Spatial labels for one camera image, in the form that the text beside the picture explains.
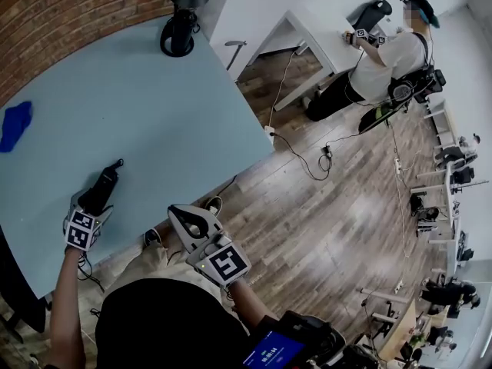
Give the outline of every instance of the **light blue tabletop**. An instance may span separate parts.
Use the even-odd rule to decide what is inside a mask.
[[[33,119],[0,154],[0,225],[38,297],[54,290],[71,196],[119,158],[115,210],[93,264],[273,151],[205,37],[183,58],[161,53],[168,18],[126,28],[68,56],[0,109],[30,100]]]

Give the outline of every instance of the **black sneaker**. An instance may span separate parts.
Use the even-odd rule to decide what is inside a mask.
[[[207,211],[210,211],[215,217],[217,217],[218,214],[221,213],[222,205],[222,198],[215,196],[207,201],[204,208],[207,209]]]
[[[150,246],[153,241],[157,241],[162,246],[161,235],[157,233],[155,228],[151,228],[144,234],[144,245],[145,247]]]

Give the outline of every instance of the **brick wall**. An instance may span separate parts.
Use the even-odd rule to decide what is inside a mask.
[[[169,0],[0,0],[0,108],[74,51],[172,9]]]

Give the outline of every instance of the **black lamp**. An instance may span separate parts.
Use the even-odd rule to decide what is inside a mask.
[[[169,19],[161,35],[161,50],[168,56],[179,58],[189,54],[194,47],[191,33],[197,25],[194,10],[205,5],[208,0],[171,0],[175,4],[175,14]]]

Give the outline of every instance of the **person in white t-shirt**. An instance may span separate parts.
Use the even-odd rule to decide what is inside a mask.
[[[415,33],[424,36],[430,50],[429,26],[439,28],[431,4],[427,0],[409,0],[404,6],[404,17]],[[357,45],[363,48],[365,56],[354,70],[340,75],[319,98],[303,98],[305,113],[312,121],[325,119],[354,102],[384,100],[392,78],[399,79],[425,63],[424,44],[412,33],[401,32],[379,48],[362,38],[357,38]]]

